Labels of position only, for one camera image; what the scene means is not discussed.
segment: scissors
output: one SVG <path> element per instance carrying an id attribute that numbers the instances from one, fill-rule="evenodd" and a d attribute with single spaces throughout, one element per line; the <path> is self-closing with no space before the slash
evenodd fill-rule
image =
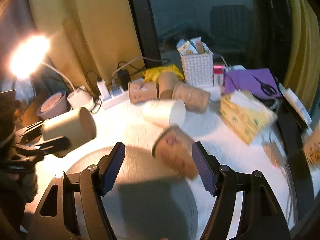
<path id="1" fill-rule="evenodd" d="M 277 90 L 273 86 L 263 83 L 261 80 L 257 79 L 254 75 L 252 76 L 255 78 L 255 80 L 257 80 L 260 83 L 262 92 L 264 92 L 267 96 L 271 97 L 277 93 Z"/>

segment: bright light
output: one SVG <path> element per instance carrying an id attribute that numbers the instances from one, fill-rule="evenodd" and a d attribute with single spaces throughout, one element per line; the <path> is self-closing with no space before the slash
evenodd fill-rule
<path id="1" fill-rule="evenodd" d="M 49 50 L 49 40 L 34 36 L 20 45 L 13 54 L 10 68 L 18 78 L 26 78 L 34 72 Z"/>

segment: purple folder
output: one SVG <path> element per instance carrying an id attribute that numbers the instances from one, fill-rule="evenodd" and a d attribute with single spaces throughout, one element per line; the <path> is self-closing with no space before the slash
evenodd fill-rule
<path id="1" fill-rule="evenodd" d="M 226 94 L 231 93 L 236 89 L 240 89 L 248 90 L 250 93 L 261 99 L 279 98 L 282 96 L 279 93 L 276 82 L 268 68 L 225 72 L 224 84 Z M 263 89 L 261 89 L 263 84 L 272 87 L 272 95 L 266 94 Z"/>

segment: blue gripper pad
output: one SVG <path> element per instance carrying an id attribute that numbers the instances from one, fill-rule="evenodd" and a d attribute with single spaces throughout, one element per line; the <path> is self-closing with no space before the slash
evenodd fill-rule
<path id="1" fill-rule="evenodd" d="M 215 184 L 218 182 L 219 178 L 218 170 L 217 167 L 212 167 L 213 170 L 210 168 L 206 157 L 213 157 L 215 159 L 214 156 L 207 154 L 200 142 L 195 142 L 192 145 L 192 158 L 198 168 L 204 188 L 206 191 L 209 191 L 212 196 L 216 196 L 217 190 Z"/>
<path id="2" fill-rule="evenodd" d="M 108 166 L 106 167 L 106 170 L 103 174 L 101 195 L 105 196 L 110 190 L 112 190 L 112 187 L 116 181 L 116 177 L 118 176 L 119 170 L 123 163 L 124 157 L 125 146 L 122 142 L 117 142 L 105 162 L 108 162 L 109 164 L 107 164 Z"/>

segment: white plastic basket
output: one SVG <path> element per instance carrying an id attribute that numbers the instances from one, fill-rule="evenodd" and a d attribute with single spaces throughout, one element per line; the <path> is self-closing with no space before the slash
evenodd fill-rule
<path id="1" fill-rule="evenodd" d="M 213 53 L 180 56 L 186 82 L 195 87 L 213 86 Z"/>

